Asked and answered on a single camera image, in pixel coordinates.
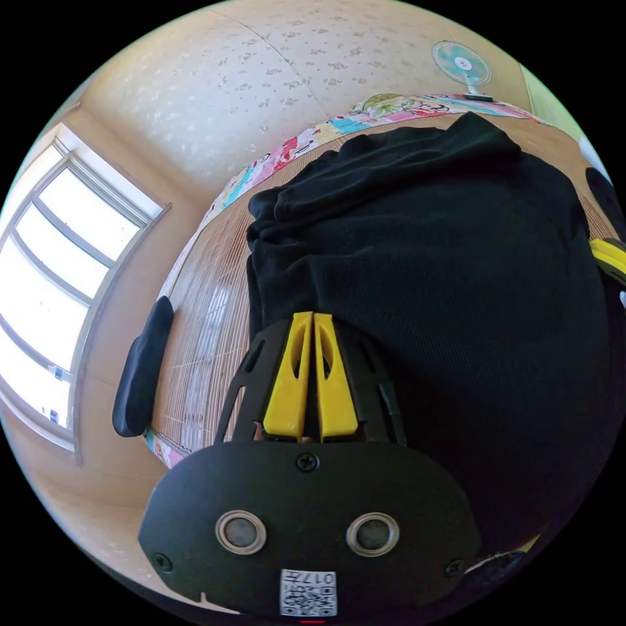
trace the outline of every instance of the wall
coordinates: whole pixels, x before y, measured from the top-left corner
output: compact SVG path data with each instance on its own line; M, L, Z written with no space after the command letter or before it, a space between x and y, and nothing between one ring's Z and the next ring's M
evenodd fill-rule
M576 120L539 78L523 65L520 67L528 87L532 114L560 128L578 143L584 133Z

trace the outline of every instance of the black cloth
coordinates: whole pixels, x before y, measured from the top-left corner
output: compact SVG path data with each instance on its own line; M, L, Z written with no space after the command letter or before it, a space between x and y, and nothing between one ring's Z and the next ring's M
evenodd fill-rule
M625 412L609 349L624 315L564 174L467 113L357 136L249 209L250 335L306 310L368 333L409 444L466 491L481 554L589 488Z

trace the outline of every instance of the window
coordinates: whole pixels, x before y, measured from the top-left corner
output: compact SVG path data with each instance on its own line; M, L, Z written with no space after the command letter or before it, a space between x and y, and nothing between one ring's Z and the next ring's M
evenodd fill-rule
M150 221L58 139L5 202L0 391L12 395L28 417L67 438L93 311L125 250Z

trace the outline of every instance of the yellow object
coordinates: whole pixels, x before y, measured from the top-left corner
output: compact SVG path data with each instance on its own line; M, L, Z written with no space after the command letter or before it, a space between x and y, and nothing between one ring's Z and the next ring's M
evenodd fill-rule
M263 419L263 428L269 435L293 437L298 442L302 439L305 429L312 326L312 312L294 314L285 352Z
M592 239L589 243L602 270L626 285L626 244L617 239Z
M315 313L315 364L318 383L320 438L353 435L358 427L346 370L341 359L333 316ZM324 360L328 372L324 371Z

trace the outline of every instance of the sticker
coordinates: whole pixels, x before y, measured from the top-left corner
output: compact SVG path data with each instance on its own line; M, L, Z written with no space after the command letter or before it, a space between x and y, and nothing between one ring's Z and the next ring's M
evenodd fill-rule
M283 569L280 573L280 614L322 618L337 615L335 572L303 572Z

